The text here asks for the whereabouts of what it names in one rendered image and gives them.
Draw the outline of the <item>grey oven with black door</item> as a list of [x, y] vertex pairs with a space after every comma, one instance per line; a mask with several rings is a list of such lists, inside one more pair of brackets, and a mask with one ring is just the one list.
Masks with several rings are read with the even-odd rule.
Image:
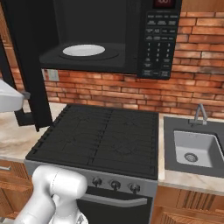
[[[118, 200], [147, 199], [147, 204], [143, 206], [118, 207], [89, 202], [80, 198], [77, 201], [78, 207], [87, 216], [89, 224], [151, 224], [154, 199], [158, 189], [158, 169], [147, 165], [146, 173], [139, 174], [126, 171], [124, 173], [97, 171], [95, 168], [84, 169], [62, 164], [55, 166], [83, 175], [87, 179], [87, 194]], [[94, 186], [93, 178], [100, 178], [101, 185]], [[121, 183], [118, 190], [111, 187], [112, 180]], [[131, 183], [140, 185], [140, 192], [133, 193], [130, 190]]]

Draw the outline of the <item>black gas hob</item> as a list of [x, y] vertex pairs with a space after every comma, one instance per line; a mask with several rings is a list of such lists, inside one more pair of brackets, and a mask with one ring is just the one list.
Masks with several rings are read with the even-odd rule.
[[158, 113], [68, 104], [26, 158], [156, 180]]

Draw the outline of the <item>grey sink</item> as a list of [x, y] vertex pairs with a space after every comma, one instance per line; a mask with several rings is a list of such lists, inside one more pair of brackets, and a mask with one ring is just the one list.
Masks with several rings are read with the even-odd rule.
[[224, 122], [164, 118], [164, 168], [224, 178]]

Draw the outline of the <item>grey tap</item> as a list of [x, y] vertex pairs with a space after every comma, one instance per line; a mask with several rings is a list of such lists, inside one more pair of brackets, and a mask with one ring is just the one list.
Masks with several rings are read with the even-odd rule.
[[191, 125], [206, 125], [207, 124], [207, 113], [202, 103], [198, 105], [194, 118], [190, 119], [188, 122]]

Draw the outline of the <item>black microwave door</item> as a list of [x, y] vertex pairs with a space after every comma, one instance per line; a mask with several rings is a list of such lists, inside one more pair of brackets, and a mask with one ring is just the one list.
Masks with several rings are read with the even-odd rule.
[[31, 23], [25, 9], [25, 0], [0, 0], [9, 29], [24, 91], [31, 94], [28, 100], [35, 114], [36, 131], [53, 123], [46, 86], [40, 67], [37, 47], [34, 44]]

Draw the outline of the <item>wooden wall cupboard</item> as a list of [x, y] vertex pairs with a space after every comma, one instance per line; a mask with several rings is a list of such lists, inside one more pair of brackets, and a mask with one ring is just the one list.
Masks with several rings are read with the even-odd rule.
[[224, 0], [183, 0], [182, 12], [224, 12]]

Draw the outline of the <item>white microwave turntable plate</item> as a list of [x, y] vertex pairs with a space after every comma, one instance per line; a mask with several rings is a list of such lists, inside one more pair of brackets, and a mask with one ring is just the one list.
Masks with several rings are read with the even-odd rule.
[[62, 52], [67, 56], [87, 57], [104, 53], [105, 48], [100, 45], [71, 45]]

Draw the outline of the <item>wooden cupboard drawer front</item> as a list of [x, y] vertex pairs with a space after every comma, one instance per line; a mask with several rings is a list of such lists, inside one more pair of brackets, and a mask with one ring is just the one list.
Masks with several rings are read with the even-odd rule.
[[0, 217], [15, 219], [32, 196], [32, 182], [23, 163], [0, 159]]

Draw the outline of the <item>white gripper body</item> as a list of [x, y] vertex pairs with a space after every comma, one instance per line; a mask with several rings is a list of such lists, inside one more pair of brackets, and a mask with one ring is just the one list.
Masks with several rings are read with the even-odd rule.
[[0, 79], [0, 113], [19, 111], [24, 99], [22, 94]]

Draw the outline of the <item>grey wall socket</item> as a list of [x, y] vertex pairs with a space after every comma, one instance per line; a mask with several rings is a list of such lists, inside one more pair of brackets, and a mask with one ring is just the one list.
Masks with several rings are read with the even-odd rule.
[[48, 69], [47, 70], [47, 74], [48, 74], [48, 77], [49, 77], [49, 80], [50, 81], [59, 81], [59, 74], [58, 74], [58, 71], [57, 70], [54, 70], [54, 69]]

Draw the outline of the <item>black microwave oven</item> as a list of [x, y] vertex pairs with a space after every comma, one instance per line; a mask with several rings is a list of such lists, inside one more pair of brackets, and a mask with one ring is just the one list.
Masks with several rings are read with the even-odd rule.
[[[168, 80], [181, 5], [182, 0], [52, 0], [41, 66]], [[105, 52], [87, 57], [62, 52], [75, 45], [103, 46]]]

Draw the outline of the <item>wooden cupboard under sink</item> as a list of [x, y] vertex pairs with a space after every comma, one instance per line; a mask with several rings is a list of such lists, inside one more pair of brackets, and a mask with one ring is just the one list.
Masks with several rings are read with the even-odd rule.
[[224, 224], [224, 196], [160, 186], [151, 224]]

